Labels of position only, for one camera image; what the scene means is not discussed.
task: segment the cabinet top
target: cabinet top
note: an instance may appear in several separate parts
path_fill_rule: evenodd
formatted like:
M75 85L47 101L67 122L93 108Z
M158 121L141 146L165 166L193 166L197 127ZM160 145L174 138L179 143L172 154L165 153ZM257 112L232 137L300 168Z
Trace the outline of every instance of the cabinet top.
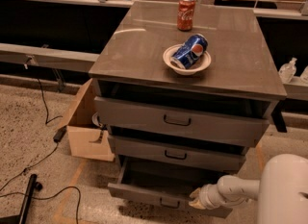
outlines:
M251 9L196 5L193 28L177 29L178 4L135 2L90 70L92 78L187 91L281 100L286 91ZM191 35L208 40L210 66L181 76L163 54Z

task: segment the cardboard box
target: cardboard box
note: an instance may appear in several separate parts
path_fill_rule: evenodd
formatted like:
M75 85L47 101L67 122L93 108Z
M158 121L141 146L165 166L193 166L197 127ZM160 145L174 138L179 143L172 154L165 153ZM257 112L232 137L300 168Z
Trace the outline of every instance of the cardboard box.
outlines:
M107 140L108 131L95 128L92 123L96 113L94 97L90 79L78 90L58 129L66 126L72 156L111 162L115 155Z

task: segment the power cord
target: power cord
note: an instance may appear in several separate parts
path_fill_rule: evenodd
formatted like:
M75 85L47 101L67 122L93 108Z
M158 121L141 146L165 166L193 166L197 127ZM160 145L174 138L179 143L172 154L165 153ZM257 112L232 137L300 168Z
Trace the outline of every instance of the power cord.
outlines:
M56 144L56 147L53 149L53 151L51 153L49 153L46 157L44 157L42 160L38 161L37 163L34 163L33 165L27 166L25 167L19 174L15 175L14 177L12 177L11 179L9 179L1 188L0 188L0 192L14 179L16 179L17 177L21 176L22 174L26 174L27 171L33 167L35 167L36 165L40 164L42 161L44 161L45 159L49 158L57 149L58 149L58 143Z
M32 196L31 198L35 199L35 200L50 200L52 198L57 197L59 194L61 194L62 192L64 192L67 189L70 189L70 188L74 188L78 191L78 202L77 202L77 207L76 207L76 223L78 224L78 212L79 212L79 206L80 206L80 200L81 200L81 191L78 187L65 187L62 190L60 190L59 192L57 192L55 195L50 196L50 197L38 198L38 197ZM11 196L11 195L16 195L16 194L29 197L29 195L22 193L22 192L11 192L11 193L8 193L8 194L5 194L5 195L0 195L0 198L8 197L8 196Z
M45 106L46 112L47 112L46 120L45 120L45 125L47 125L47 124L50 123L51 121L53 121L53 120L55 120L55 119L57 119L57 118L61 118L62 116L61 116L61 115L58 115L58 116L56 116L56 117L54 117L54 118L48 120L48 119L49 119L49 110L48 110L48 107L47 107L47 104L46 104L46 101L45 101L44 90L43 90L43 88L42 88L42 84L41 84L39 78L37 78L37 79L38 79L39 87L40 87L40 90L41 90L42 101L43 101L43 103L44 103L44 106Z

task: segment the red soda can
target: red soda can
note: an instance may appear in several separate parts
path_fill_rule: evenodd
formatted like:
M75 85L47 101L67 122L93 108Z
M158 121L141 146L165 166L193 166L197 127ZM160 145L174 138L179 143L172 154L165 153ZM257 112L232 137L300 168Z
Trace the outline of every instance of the red soda can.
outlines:
M177 14L177 28L181 31L189 31L193 28L193 13L195 0L180 0Z

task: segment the blue soda can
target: blue soda can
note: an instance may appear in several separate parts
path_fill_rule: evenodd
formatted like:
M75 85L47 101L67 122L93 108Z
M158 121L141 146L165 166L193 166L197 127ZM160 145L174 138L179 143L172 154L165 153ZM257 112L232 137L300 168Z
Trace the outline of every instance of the blue soda can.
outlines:
M207 46L208 41L203 35L191 36L172 55L171 62L174 62L179 68L189 69L204 54Z

